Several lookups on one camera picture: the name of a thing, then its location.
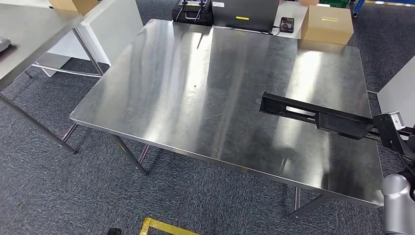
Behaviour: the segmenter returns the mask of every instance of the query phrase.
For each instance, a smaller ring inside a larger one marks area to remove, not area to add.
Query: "table leg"
[[[318,208],[319,206],[321,206],[322,204],[330,201],[332,199],[332,197],[327,196],[327,195],[320,195],[316,198],[314,198],[313,200],[311,200],[310,202],[308,202],[307,204],[305,204],[304,206],[296,209],[294,212],[292,212],[291,214],[289,214],[287,217],[288,218],[297,218],[298,216],[302,216],[307,212],[313,211],[314,209]]]
[[[122,141],[122,139],[119,136],[116,136],[116,135],[113,135],[113,134],[110,134],[110,137],[116,143],[117,147],[121,150],[121,152],[123,152],[127,156],[127,158],[136,166],[136,168],[138,169],[138,171],[141,174],[146,175],[147,172],[142,167],[141,162],[137,161],[137,159],[134,157],[133,153],[124,144],[124,142]]]
[[[301,207],[300,199],[301,199],[301,188],[296,187],[296,200],[295,200],[295,203],[294,203],[294,210],[295,211],[298,210]]]
[[[78,127],[78,124],[74,123],[70,129],[68,130],[68,132],[66,132],[66,134],[64,135],[64,137],[62,138],[63,142],[68,141],[69,137],[72,135],[72,133],[75,131],[75,129]]]
[[[21,116],[22,118],[26,119],[32,125],[34,125],[38,130],[40,130],[43,134],[47,135],[51,140],[56,142],[58,145],[62,146],[65,150],[69,151],[70,153],[76,154],[76,150],[69,146],[67,143],[63,142],[60,138],[54,135],[51,131],[49,131],[46,127],[32,118],[28,113],[26,113],[23,109],[19,108],[17,105],[13,104],[10,100],[8,100],[5,96],[0,94],[0,101],[2,101],[6,106],[11,108],[16,114]]]
[[[73,33],[75,34],[75,37],[78,39],[79,44],[81,44],[82,48],[84,49],[85,53],[87,54],[87,56],[89,57],[89,59],[91,60],[93,66],[95,67],[96,71],[98,72],[99,76],[101,77],[102,75],[104,75],[104,73],[102,72],[101,67],[98,64],[98,61],[95,59],[95,57],[92,55],[91,50],[89,49],[89,47],[86,45],[84,39],[82,38],[82,36],[79,34],[79,31],[77,28],[73,28]],[[83,76],[93,76],[93,77],[97,77],[95,74],[91,74],[91,73],[83,73],[83,72],[73,72],[73,71],[68,71],[68,70],[58,70],[58,69],[54,69],[54,68],[47,68],[47,69],[52,69],[52,70],[56,70],[56,71],[63,71],[63,72],[67,72],[67,73],[73,73],[73,74],[77,74],[77,75],[83,75]],[[76,127],[78,126],[78,124],[74,123],[70,129],[66,132],[66,134],[63,137],[63,141],[66,142],[69,137],[72,135],[72,133],[75,131]]]
[[[85,43],[85,41],[82,38],[81,34],[79,34],[79,31],[76,27],[73,28],[73,33],[75,34],[75,37],[78,39],[79,43],[81,44],[81,46],[84,49],[85,53],[87,54],[88,58],[91,60],[93,66],[95,67],[98,74],[101,75],[101,76],[104,75],[104,73],[102,72],[101,67],[98,64],[98,61],[92,55],[91,50],[88,48],[87,44]]]

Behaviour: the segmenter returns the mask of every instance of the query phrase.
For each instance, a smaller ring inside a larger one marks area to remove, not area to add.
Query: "black cable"
[[[409,167],[408,163],[403,159],[402,155],[399,152],[396,152],[396,153],[398,154],[398,157],[401,160],[401,162],[410,171],[410,173],[415,177],[415,172]]]

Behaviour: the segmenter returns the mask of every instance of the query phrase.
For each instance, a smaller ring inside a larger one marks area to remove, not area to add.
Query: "stainless steel table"
[[[98,63],[75,28],[81,20],[80,14],[75,11],[0,4],[0,35],[9,38],[12,42],[8,49],[0,53],[0,91],[10,85],[16,77],[32,66],[37,59],[71,30],[98,73],[102,75],[103,72]],[[1,94],[0,101],[66,150],[76,153],[72,147],[66,144],[66,140],[76,125],[73,125],[68,133],[60,139]]]
[[[151,20],[70,118],[143,173],[148,145],[136,160],[118,136],[297,186],[291,215],[332,197],[383,205],[376,142],[260,113],[264,91],[371,116],[355,47]],[[322,195],[300,208],[300,187]]]

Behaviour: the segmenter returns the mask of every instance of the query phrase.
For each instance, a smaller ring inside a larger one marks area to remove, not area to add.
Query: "black case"
[[[182,8],[182,1],[178,0],[177,4],[171,10],[171,16],[173,21],[180,22],[180,23],[187,23],[187,24],[198,24],[198,25],[205,25],[205,26],[212,26],[213,25],[213,14],[212,14],[212,2],[211,0],[207,0],[205,6],[202,7],[202,11],[200,12],[200,16],[198,20],[195,22],[194,19],[197,16],[197,13],[200,7],[192,7],[192,6],[185,6],[184,10],[180,14],[179,18],[177,15]]]

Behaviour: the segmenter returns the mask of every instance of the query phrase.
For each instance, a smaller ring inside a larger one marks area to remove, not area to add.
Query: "yellow sticker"
[[[162,230],[164,232],[173,234],[173,235],[198,235],[196,233],[175,227],[173,225],[169,225],[160,221],[157,221],[155,219],[147,217],[144,222],[143,226],[141,228],[141,231],[138,235],[147,235],[148,229],[152,227],[158,230]]]
[[[245,20],[245,21],[248,21],[249,20],[249,18],[248,17],[242,17],[242,16],[237,16],[236,17],[238,20]]]
[[[322,17],[322,21],[337,22],[337,21],[339,21],[339,19],[331,18],[331,17]]]

